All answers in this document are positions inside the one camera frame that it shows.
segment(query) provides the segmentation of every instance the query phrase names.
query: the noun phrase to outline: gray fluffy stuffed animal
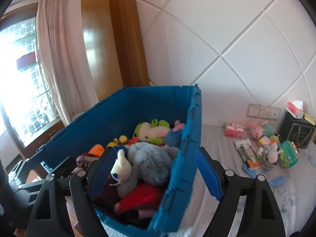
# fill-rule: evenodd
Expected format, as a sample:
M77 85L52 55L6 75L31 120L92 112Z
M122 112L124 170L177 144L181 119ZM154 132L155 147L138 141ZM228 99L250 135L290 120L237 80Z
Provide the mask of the gray fluffy stuffed animal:
M174 147L137 142L128 150L128 160L139 167L139 176L153 186L164 185L170 177L173 159L178 149Z

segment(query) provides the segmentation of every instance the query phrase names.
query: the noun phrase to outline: silver screw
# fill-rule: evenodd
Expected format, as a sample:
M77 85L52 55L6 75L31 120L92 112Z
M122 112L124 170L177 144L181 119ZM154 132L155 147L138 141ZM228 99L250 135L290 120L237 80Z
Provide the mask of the silver screw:
M231 171L231 170L226 170L226 171L225 171L225 174L228 175L228 176L233 176L233 175L234 175L234 172Z
M84 170L80 170L80 171L77 172L77 176L79 176L79 177L82 177L82 176L85 176L85 175L86 175L86 171L84 171Z
M54 176L49 175L48 177L46 177L47 182L51 182L54 180Z
M265 177L263 175L258 175L258 180L263 182L265 180Z

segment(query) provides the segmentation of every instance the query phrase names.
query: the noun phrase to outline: pink pig plush toy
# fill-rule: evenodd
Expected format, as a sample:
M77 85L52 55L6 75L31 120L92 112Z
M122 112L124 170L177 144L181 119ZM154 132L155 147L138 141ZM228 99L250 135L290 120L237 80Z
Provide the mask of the pink pig plush toy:
M254 123L250 124L249 137L257 140L260 139L264 133L265 130L261 126L255 125Z

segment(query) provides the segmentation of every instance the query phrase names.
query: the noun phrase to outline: bed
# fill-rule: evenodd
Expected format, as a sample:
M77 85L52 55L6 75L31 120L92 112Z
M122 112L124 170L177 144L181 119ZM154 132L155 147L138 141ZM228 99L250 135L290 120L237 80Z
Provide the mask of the bed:
M220 161L225 169L231 169L240 176L248 177L241 168L243 161L235 148L233 139L224 136L223 131L223 128L219 127L202 126L201 146L213 159ZM269 181L278 176L286 178L284 186L273 187L272 190L282 214L286 236L300 231L316 205L316 145L311 142L307 149L301 149L298 163L290 169L282 168L278 164L273 171L267 172L261 169L257 170L257 173L265 175ZM229 237L237 234L244 204L245 197L241 197ZM201 174L197 171L191 201L180 229L169 236L203 236L217 205L218 201L210 196ZM106 225L104 227L111 237L124 236Z

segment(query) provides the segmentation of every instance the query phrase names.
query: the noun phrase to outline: storage crate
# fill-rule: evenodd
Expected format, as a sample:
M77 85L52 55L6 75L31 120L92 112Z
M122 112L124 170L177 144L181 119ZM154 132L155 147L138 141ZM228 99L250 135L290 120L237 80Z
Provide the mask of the storage crate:
M194 151L201 139L201 90L197 86L122 88L83 113L40 148L49 168L66 157L77 157L94 145L106 145L121 135L132 137L140 122L152 119L185 122L178 156L159 210L147 229L124 225L113 213L96 207L100 220L127 236L161 236L178 230L190 201L196 173Z

